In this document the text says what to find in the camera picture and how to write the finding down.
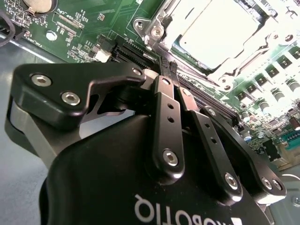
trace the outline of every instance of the green circuit board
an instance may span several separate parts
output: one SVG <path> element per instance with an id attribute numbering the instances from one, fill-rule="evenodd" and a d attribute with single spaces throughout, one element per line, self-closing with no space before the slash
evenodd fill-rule
<path id="1" fill-rule="evenodd" d="M 121 36 L 139 48 L 143 41 L 132 20 L 151 19 L 163 0 L 59 0 L 54 12 L 35 18 L 24 12 L 19 0 L 4 0 L 0 8 L 28 33 L 26 39 L 66 62 L 88 62 L 88 53 L 100 34 L 114 40 Z M 56 41 L 46 38 L 56 32 Z"/>
<path id="2" fill-rule="evenodd" d="M 164 0 L 59 0 L 56 9 L 41 17 L 30 16 L 24 11 L 20 0 L 4 0 L 0 2 L 0 8 L 9 15 L 11 20 L 20 27 L 27 30 L 24 38 L 32 44 L 46 50 L 66 62 L 91 62 L 93 59 L 89 52 L 96 44 L 100 35 L 111 40 L 120 36 L 127 40 L 132 46 L 145 50 L 143 40 L 136 34 L 133 28 L 133 20 L 141 17 L 152 19 L 159 6 Z M 55 41 L 47 39 L 48 31 L 57 34 Z M 178 55 L 176 48 L 172 51 Z M 192 83 L 196 88 L 210 95 L 223 107 L 237 113 L 246 111 L 251 114 L 251 121 L 247 124 L 253 137 L 250 145 L 258 148 L 268 139 L 275 142 L 280 141 L 280 137 L 288 134 L 293 129 L 288 123 L 288 110 L 293 108 L 293 116 L 300 119 L 300 109 L 297 108 L 299 98 L 281 106 L 274 104 L 275 114 L 262 113 L 259 103 L 264 98 L 253 100 L 245 105 L 238 98 L 239 94 L 247 90 L 250 85 L 257 83 L 257 78 L 264 76 L 270 66 L 275 66 L 279 72 L 277 77 L 283 77 L 282 83 L 286 80 L 298 80 L 300 76 L 300 48 L 297 42 L 288 46 L 277 46 L 268 51 L 259 60 L 259 64 L 251 65 L 245 69 L 234 80 L 234 88 L 230 92 L 218 91 L 201 84 L 198 80 L 192 79 L 188 75 L 180 74 L 181 78 Z M 288 67 L 281 67 L 284 60 L 289 60 Z M 189 56 L 183 57 L 191 65 L 197 65 L 197 61 Z M 273 82 L 274 88 L 278 88 L 282 83 Z M 274 134 L 272 130 L 280 128 L 280 132 Z M 263 138 L 258 138 L 258 133 L 264 132 Z"/>

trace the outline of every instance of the gray metal surface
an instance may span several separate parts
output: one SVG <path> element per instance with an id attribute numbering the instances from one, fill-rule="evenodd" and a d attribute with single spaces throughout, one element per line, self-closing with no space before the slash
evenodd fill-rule
<path id="1" fill-rule="evenodd" d="M 300 180 L 294 177 L 282 176 L 285 184 L 286 198 L 272 204 L 269 208 L 275 221 L 275 225 L 298 225 L 300 223 Z"/>
<path id="2" fill-rule="evenodd" d="M 33 118 L 15 102 L 12 103 L 10 122 L 25 134 L 47 168 L 62 150 L 81 140 L 79 128 L 71 132 L 58 132 L 38 118 Z"/>
<path id="3" fill-rule="evenodd" d="M 10 43 L 0 48 L 0 225 L 39 225 L 38 196 L 47 176 L 47 168 L 40 158 L 8 138 L 4 131 L 4 122 L 13 70 L 24 63 L 56 60 L 55 57 L 48 57 L 45 52 L 38 52 L 38 49 L 29 45 L 25 48 L 18 45 Z M 35 49 L 44 60 L 35 56 L 36 53 L 31 54 L 29 48 Z M 132 114 L 133 112 L 126 111 L 118 117 L 103 117 L 87 122 L 80 127 L 80 136 L 87 137 Z"/>

